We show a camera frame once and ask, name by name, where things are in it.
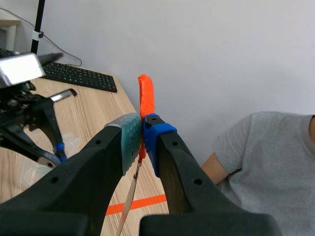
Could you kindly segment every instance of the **plastic bag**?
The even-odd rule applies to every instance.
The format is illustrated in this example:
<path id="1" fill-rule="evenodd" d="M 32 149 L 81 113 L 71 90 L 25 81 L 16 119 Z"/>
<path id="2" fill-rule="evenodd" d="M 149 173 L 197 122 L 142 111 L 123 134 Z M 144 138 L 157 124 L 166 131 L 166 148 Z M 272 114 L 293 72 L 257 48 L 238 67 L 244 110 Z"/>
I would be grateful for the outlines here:
<path id="1" fill-rule="evenodd" d="M 79 151 L 80 146 L 80 139 L 74 138 L 72 134 L 64 134 L 63 142 L 65 147 L 65 153 L 67 157 L 71 157 Z M 36 131 L 32 132 L 32 139 L 35 143 L 36 137 L 39 139 L 43 138 L 41 133 L 36 133 Z M 29 188 L 37 181 L 39 181 L 44 175 L 50 172 L 52 169 L 48 168 L 44 165 L 38 164 L 27 157 L 22 156 L 22 165 L 21 165 L 21 174 L 20 174 L 20 181 L 26 187 Z"/>

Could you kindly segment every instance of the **orange tape line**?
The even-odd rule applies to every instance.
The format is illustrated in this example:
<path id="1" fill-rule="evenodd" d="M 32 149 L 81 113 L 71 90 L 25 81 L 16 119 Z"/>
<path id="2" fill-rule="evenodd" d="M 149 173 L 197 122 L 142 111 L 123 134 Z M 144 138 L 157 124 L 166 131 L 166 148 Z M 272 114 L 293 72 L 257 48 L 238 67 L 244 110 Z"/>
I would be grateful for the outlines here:
<path id="1" fill-rule="evenodd" d="M 131 203 L 130 210 L 146 207 L 153 204 L 163 203 L 163 202 L 166 202 L 165 194 L 161 194 L 161 195 L 157 195 L 157 196 L 149 197 L 149 198 L 143 198 L 139 200 L 134 200 Z M 112 214 L 123 212 L 123 209 L 124 209 L 124 203 L 110 205 L 108 206 L 106 215 L 112 215 Z"/>

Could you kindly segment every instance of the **orange object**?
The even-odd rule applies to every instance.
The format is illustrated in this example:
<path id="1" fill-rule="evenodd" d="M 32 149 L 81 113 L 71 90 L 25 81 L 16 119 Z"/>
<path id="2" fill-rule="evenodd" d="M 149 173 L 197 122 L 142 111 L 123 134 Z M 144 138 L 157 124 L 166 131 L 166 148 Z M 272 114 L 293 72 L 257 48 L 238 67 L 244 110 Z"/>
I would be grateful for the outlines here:
<path id="1" fill-rule="evenodd" d="M 157 196 L 149 197 L 149 198 L 143 198 L 139 200 L 134 200 L 131 204 L 130 210 L 146 207 L 146 206 L 150 206 L 150 205 L 154 205 L 158 203 L 163 203 L 163 202 L 166 202 L 165 194 L 161 194 L 161 195 L 157 195 Z M 106 215 L 121 213 L 123 212 L 123 209 L 124 209 L 124 203 L 110 205 L 108 206 Z"/>
<path id="2" fill-rule="evenodd" d="M 140 116 L 143 121 L 146 115 L 154 113 L 154 88 L 151 78 L 145 74 L 138 77 L 138 82 L 140 89 Z M 142 159 L 146 157 L 146 154 L 147 152 L 142 140 L 138 163 L 142 163 Z"/>

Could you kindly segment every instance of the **white clip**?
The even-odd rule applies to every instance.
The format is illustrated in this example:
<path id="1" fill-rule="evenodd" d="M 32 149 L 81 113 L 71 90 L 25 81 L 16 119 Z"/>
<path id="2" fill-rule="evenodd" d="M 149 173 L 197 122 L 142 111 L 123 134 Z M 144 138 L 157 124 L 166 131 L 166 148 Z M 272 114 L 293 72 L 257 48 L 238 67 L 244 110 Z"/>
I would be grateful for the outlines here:
<path id="1" fill-rule="evenodd" d="M 31 34 L 31 38 L 33 40 L 39 41 L 43 37 L 43 32 L 36 32 L 33 30 L 33 33 Z"/>

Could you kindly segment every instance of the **man's arm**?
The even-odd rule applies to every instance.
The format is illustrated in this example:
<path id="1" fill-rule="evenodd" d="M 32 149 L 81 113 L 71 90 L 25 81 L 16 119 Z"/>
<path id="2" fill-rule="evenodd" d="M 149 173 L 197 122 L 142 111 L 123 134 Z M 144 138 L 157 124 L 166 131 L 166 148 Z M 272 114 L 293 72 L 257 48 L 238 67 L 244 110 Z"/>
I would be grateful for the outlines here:
<path id="1" fill-rule="evenodd" d="M 251 123 L 252 115 L 249 115 L 218 136 L 214 153 L 202 165 L 214 184 L 242 168 Z"/>
<path id="2" fill-rule="evenodd" d="M 215 153 L 206 160 L 201 167 L 214 184 L 220 183 L 228 176 L 228 172 L 223 168 Z"/>

